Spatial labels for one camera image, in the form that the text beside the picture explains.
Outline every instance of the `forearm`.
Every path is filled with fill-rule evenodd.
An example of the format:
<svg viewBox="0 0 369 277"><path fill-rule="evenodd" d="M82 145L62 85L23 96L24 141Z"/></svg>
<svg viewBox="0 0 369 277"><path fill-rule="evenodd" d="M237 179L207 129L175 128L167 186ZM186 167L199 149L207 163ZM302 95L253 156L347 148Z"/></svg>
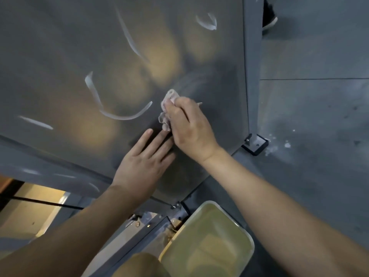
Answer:
<svg viewBox="0 0 369 277"><path fill-rule="evenodd" d="M367 272L367 252L312 216L224 150L203 163L233 198L266 250L293 276Z"/></svg>
<svg viewBox="0 0 369 277"><path fill-rule="evenodd" d="M111 186L91 206L0 261L4 277L81 276L137 203Z"/></svg>

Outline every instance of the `white cloth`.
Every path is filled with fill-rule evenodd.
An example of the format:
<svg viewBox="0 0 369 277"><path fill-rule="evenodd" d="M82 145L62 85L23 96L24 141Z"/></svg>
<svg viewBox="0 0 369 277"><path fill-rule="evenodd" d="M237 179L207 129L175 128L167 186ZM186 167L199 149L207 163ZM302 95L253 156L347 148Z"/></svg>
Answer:
<svg viewBox="0 0 369 277"><path fill-rule="evenodd" d="M166 93L166 95L165 95L165 97L164 97L164 99L163 99L163 101L160 103L160 106L161 106L161 108L162 108L162 110L163 110L163 112L162 113L160 113L160 115L159 115L159 122L160 123L162 123L163 124L163 130L164 131L170 131L170 119L169 119L169 117L167 116L167 111L166 111L166 108L165 108L165 106L164 106L164 103L167 101L167 100L170 100L170 101L172 101L172 103L174 104L174 101L177 99L179 97L179 94L177 93L177 91L175 91L174 89L170 89L167 93Z"/></svg>

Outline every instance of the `person's left arm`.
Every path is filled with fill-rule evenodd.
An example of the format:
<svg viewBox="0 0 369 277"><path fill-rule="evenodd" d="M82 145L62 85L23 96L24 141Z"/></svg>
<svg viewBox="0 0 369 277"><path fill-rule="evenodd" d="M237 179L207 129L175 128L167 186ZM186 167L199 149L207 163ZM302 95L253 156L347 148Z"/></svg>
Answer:
<svg viewBox="0 0 369 277"><path fill-rule="evenodd" d="M0 260L2 277L80 277L110 236L155 190L173 162L173 138L148 129L122 160L112 185L89 207Z"/></svg>

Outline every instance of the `plastic container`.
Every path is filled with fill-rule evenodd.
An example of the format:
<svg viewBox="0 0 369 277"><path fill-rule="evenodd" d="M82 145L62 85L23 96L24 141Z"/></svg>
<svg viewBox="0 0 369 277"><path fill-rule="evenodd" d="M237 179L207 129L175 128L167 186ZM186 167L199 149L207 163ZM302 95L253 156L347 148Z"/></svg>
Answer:
<svg viewBox="0 0 369 277"><path fill-rule="evenodd" d="M255 249L250 234L217 203L204 202L159 256L172 277L238 277Z"/></svg>

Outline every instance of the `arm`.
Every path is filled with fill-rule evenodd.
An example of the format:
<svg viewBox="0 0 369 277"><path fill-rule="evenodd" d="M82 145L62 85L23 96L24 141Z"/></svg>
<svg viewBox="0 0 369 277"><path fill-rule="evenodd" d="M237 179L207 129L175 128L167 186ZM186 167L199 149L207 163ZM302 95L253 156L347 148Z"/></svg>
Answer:
<svg viewBox="0 0 369 277"><path fill-rule="evenodd" d="M368 252L220 148L195 102L181 97L165 106L177 146L224 187L265 249L291 275L369 276Z"/></svg>
<svg viewBox="0 0 369 277"><path fill-rule="evenodd" d="M172 138L162 146L162 131L144 150L147 130L126 154L112 185L89 207L61 226L0 260L2 277L79 277L109 237L155 190L155 183L173 162L167 155Z"/></svg>

